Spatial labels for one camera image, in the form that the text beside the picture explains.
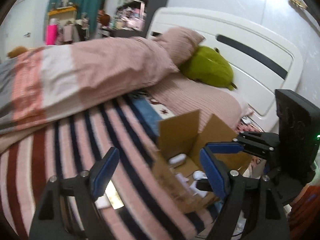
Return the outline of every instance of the cardboard flap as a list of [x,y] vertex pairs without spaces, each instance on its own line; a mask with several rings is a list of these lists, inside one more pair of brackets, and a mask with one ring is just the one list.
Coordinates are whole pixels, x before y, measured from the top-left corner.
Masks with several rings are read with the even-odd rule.
[[[229,126],[227,126],[222,120],[220,120],[214,114],[210,118],[209,122],[203,129],[202,133],[198,135],[196,142],[194,143],[189,157],[198,166],[202,167],[199,161],[199,151],[208,142],[231,142],[233,138],[237,137],[237,133],[234,132]],[[246,165],[251,156],[246,153],[239,154],[220,154],[215,155],[218,160],[223,161],[229,169],[238,170],[242,166]]]
[[166,160],[190,151],[198,135],[199,113],[197,110],[159,122],[158,148]]

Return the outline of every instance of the pink duvet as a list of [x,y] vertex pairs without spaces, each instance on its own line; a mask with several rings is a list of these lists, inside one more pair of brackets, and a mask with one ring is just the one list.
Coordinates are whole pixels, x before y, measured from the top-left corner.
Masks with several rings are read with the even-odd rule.
[[177,72],[140,37],[46,46],[0,65],[0,134],[55,121]]

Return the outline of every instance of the bolt head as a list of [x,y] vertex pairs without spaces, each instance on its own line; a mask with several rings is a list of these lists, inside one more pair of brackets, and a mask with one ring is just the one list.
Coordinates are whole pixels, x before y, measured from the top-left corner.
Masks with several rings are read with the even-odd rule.
[[236,177],[236,176],[239,175],[239,172],[236,171],[236,170],[232,170],[232,171],[230,171],[230,175],[231,175],[232,177]]
[[57,179],[58,179],[57,176],[51,176],[51,177],[49,178],[49,181],[50,181],[50,182],[55,182]]
[[83,178],[87,177],[88,175],[89,175],[89,171],[81,171],[80,172],[80,176]]
[[270,180],[270,178],[269,178],[268,175],[263,175],[263,176],[262,176],[262,179],[263,179],[264,181],[269,181],[269,180]]

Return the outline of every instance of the red stripe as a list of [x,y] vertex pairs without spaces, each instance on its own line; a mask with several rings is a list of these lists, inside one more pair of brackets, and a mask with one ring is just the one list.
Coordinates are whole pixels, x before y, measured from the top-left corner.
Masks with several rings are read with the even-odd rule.
[[21,240],[28,240],[28,235],[22,221],[20,203],[18,201],[17,187],[16,187],[18,149],[19,149],[18,143],[13,144],[9,148],[7,192],[8,192],[9,206],[10,206],[13,222],[16,226],[17,233]]
[[46,127],[36,131],[33,135],[31,179],[36,204],[40,200],[41,193],[46,184],[44,160],[45,131]]

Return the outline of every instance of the pink pillow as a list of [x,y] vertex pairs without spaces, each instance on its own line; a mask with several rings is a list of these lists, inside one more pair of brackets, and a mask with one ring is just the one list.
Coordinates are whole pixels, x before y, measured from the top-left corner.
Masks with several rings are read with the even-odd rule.
[[167,32],[154,39],[167,51],[176,66],[191,58],[199,43],[203,40],[204,36],[194,30],[183,27],[170,28]]

